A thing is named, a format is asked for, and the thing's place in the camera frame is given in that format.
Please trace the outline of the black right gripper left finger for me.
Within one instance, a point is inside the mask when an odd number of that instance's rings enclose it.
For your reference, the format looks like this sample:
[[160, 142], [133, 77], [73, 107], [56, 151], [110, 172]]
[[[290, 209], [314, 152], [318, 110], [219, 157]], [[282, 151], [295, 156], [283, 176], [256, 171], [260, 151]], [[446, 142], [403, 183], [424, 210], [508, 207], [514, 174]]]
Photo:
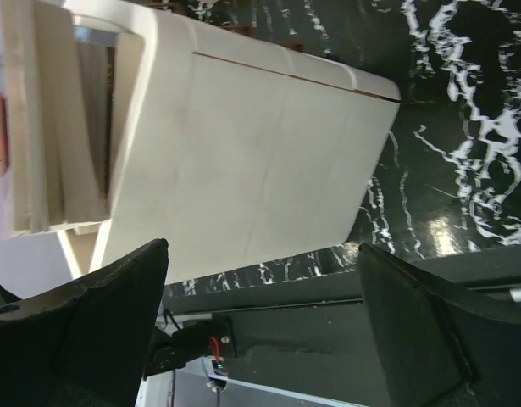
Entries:
[[31, 298], [0, 284], [0, 406], [132, 406], [169, 264], [155, 239]]

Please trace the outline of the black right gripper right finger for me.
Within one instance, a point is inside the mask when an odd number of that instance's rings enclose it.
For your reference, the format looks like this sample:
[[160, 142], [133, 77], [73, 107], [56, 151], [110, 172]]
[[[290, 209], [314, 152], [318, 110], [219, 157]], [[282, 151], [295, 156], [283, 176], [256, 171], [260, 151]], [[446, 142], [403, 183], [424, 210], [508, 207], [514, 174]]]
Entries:
[[394, 406], [521, 406], [521, 306], [367, 243], [363, 302]]

